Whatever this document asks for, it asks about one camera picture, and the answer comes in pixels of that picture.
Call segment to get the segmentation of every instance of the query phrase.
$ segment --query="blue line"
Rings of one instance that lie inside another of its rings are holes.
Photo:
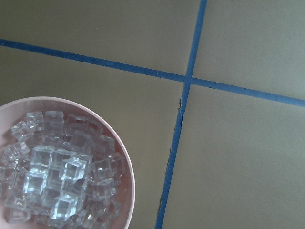
[[[64,51],[55,50],[55,49],[44,48],[44,47],[31,45],[31,44],[24,44],[24,43],[20,43],[20,42],[8,41],[8,40],[4,40],[4,39],[0,39],[0,45],[5,46],[5,47],[14,48],[14,49],[36,52],[36,53],[45,54],[45,55],[49,55],[49,56],[56,56],[56,57],[60,57],[60,58],[64,58],[64,59],[91,63],[91,64],[95,64],[95,65],[115,68],[115,69],[124,70],[124,71],[128,71],[128,72],[133,72],[133,73],[155,76],[155,77],[179,81],[179,82],[184,82],[184,78],[185,78],[183,75],[178,75],[178,74],[174,74],[174,73],[167,73],[167,72],[158,71],[158,70],[154,70],[154,69],[143,68],[143,67],[138,67],[138,66],[134,66],[134,65],[130,65],[130,64],[108,61],[108,60],[104,60],[104,59],[100,59],[100,58],[84,56],[84,55],[79,55],[79,54],[75,54],[75,53],[71,53],[71,52],[64,52]]]
[[[194,66],[195,66],[196,55],[197,55],[202,25],[203,25],[203,18],[204,18],[204,13],[205,13],[206,2],[207,2],[207,0],[201,0],[200,6],[199,6],[197,21],[196,21],[196,26],[195,26],[194,36],[193,36],[193,42],[192,42],[191,52],[190,52],[190,56],[189,56],[189,62],[188,62],[187,70],[186,70],[186,76],[185,76],[185,81],[184,81],[182,95],[181,95],[181,108],[179,109],[178,115],[177,115],[175,131],[174,131],[174,135],[173,135],[173,142],[172,142],[172,147],[171,147],[168,164],[167,164],[167,168],[166,168],[166,172],[165,172],[165,179],[164,179],[163,190],[162,190],[162,195],[161,195],[160,209],[158,211],[155,229],[161,229],[162,225],[163,225],[165,209],[166,209],[169,190],[170,190],[171,181],[172,181],[172,177],[173,177],[173,169],[174,169],[174,164],[175,164],[175,160],[176,160],[181,130],[182,130],[183,116],[184,116],[184,112],[186,109],[187,99],[188,99],[188,95],[189,95],[189,91],[190,91],[193,70],[194,70]]]
[[[288,97],[288,96],[261,92],[261,91],[257,91],[257,90],[252,90],[252,89],[247,89],[247,88],[242,88],[242,87],[238,87],[238,86],[228,85],[228,84],[224,84],[224,83],[217,83],[217,82],[202,80],[202,79],[197,79],[197,78],[192,78],[192,84],[198,85],[198,86],[203,86],[203,87],[214,88],[214,89],[227,91],[227,92],[233,92],[233,93],[237,93],[237,94],[244,94],[244,95],[257,97],[257,98],[261,98],[261,99],[267,99],[267,100],[276,101],[276,102],[280,102],[280,103],[305,107],[305,100],[295,99],[295,98]]]

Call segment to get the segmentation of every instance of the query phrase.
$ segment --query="blue tape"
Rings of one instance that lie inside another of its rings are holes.
[[[169,155],[169,159],[168,159],[168,163],[167,163],[167,168],[166,168],[166,172],[165,172],[165,179],[164,179],[163,190],[162,190],[162,195],[161,195],[160,208],[159,208],[159,211],[157,214],[155,229],[161,229],[162,225],[163,225],[165,209],[166,209],[169,190],[170,190],[171,181],[172,181],[172,177],[173,177],[173,169],[174,169],[174,164],[175,164],[175,160],[176,160],[181,130],[182,130],[183,116],[184,116],[184,112],[186,109],[187,99],[188,99],[188,95],[189,95],[189,91],[190,91],[192,75],[193,75],[193,70],[194,70],[194,66],[195,66],[196,55],[197,55],[202,25],[203,25],[206,3],[207,3],[207,0],[201,0],[200,6],[199,6],[191,52],[190,52],[190,56],[189,56],[185,81],[184,81],[182,95],[181,95],[181,108],[179,109],[178,115],[177,115],[175,131],[174,131],[174,135],[173,135],[173,142],[172,142],[172,147],[171,147],[171,151],[170,151],[170,155]]]
[[[30,51],[30,52],[45,54],[45,55],[49,55],[49,56],[56,56],[56,57],[74,60],[74,61],[91,63],[91,64],[95,64],[95,65],[124,70],[124,71],[128,71],[128,72],[139,73],[139,74],[164,78],[164,79],[168,79],[168,80],[184,82],[183,75],[167,73],[167,72],[163,72],[163,71],[138,67],[138,66],[114,62],[114,61],[108,61],[108,60],[104,60],[104,59],[100,59],[100,58],[79,55],[79,54],[75,54],[75,53],[71,53],[71,52],[64,52],[64,51],[60,51],[60,50],[49,49],[49,48],[44,48],[44,47],[40,47],[40,46],[36,46],[36,45],[24,44],[24,43],[20,43],[20,42],[8,41],[8,40],[4,40],[4,39],[0,39],[0,45],[5,46],[5,47],[14,48],[14,49],[20,49],[20,50],[26,50],[26,51]]]
[[[295,99],[295,98],[288,97],[288,96],[261,92],[261,91],[257,91],[257,90],[242,88],[242,87],[228,85],[228,84],[224,84],[224,83],[216,83],[216,82],[197,79],[197,78],[192,78],[192,84],[198,85],[198,86],[203,86],[203,87],[214,88],[214,89],[227,91],[227,92],[233,92],[233,93],[237,93],[237,94],[244,94],[244,95],[257,97],[257,98],[261,98],[261,99],[267,99],[267,100],[276,101],[276,102],[280,102],[280,103],[305,107],[305,100]]]

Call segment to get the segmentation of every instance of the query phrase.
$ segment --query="floor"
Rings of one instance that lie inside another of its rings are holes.
[[[1,4],[0,105],[103,117],[135,172],[130,229],[304,228],[304,1]]]

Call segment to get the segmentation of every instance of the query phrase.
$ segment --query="bowl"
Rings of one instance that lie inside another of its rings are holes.
[[[10,128],[17,122],[24,119],[27,112],[32,111],[63,111],[64,113],[73,113],[79,116],[85,116],[98,121],[103,125],[104,134],[115,139],[116,152],[121,153],[126,158],[126,173],[122,176],[121,184],[117,190],[116,200],[121,204],[121,212],[118,218],[111,221],[109,229],[127,229],[134,208],[135,183],[132,164],[127,150],[111,126],[100,116],[90,109],[75,102],[55,98],[55,97],[30,97],[19,99],[0,107],[0,156],[3,149],[16,142],[11,136]],[[9,224],[6,222],[6,208],[3,205],[3,199],[0,201],[0,225],[1,229],[44,229],[47,226],[38,225],[34,220],[22,224]]]

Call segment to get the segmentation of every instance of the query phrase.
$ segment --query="bowl rim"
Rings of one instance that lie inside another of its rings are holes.
[[[27,98],[22,98],[22,99],[18,99],[18,100],[14,100],[12,102],[9,102],[7,104],[4,104],[2,106],[0,106],[0,112],[4,109],[6,109],[7,107],[10,107],[12,105],[16,105],[19,103],[23,103],[23,102],[28,102],[28,101],[35,101],[35,100],[49,100],[49,101],[56,101],[56,102],[62,102],[62,103],[66,103],[72,106],[76,106],[88,113],[90,113],[92,116],[94,116],[96,119],[98,119],[99,121],[101,121],[103,123],[103,125],[105,125],[109,131],[113,134],[113,136],[116,138],[116,140],[118,141],[118,144],[120,145],[120,147],[122,147],[122,150],[124,152],[124,155],[127,159],[127,163],[128,166],[130,168],[130,175],[131,175],[131,184],[132,184],[132,199],[131,199],[131,206],[130,206],[130,210],[129,210],[129,214],[128,214],[128,219],[126,221],[126,225],[125,225],[125,229],[128,229],[129,224],[131,222],[132,219],[132,214],[133,214],[133,209],[134,209],[134,203],[135,203],[135,178],[134,178],[134,172],[133,172],[133,167],[132,167],[132,163],[130,160],[130,157],[128,155],[127,149],[124,145],[124,143],[122,142],[122,140],[120,139],[120,137],[118,136],[118,134],[115,132],[115,130],[102,118],[100,117],[97,113],[95,113],[94,111],[90,110],[89,108],[78,104],[76,102],[73,102],[71,100],[67,100],[67,99],[62,99],[62,98],[58,98],[58,97],[51,97],[51,96],[34,96],[34,97],[27,97]]]

